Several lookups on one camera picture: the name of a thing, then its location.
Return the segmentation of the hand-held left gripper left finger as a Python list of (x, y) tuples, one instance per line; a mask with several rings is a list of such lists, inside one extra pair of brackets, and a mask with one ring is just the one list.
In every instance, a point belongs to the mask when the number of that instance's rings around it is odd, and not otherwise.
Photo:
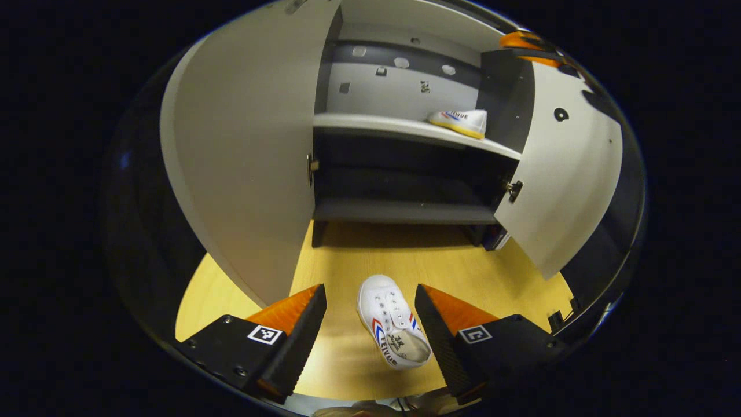
[(222, 315), (175, 348), (226, 385), (283, 404), (294, 393), (326, 309), (320, 283), (246, 319)]

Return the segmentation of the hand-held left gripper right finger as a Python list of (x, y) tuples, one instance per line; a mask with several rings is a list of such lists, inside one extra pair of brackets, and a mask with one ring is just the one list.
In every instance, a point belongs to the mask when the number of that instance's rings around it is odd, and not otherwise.
[(501, 319), (424, 283), (416, 287), (414, 306), (460, 405), (531, 382), (571, 349), (521, 314)]

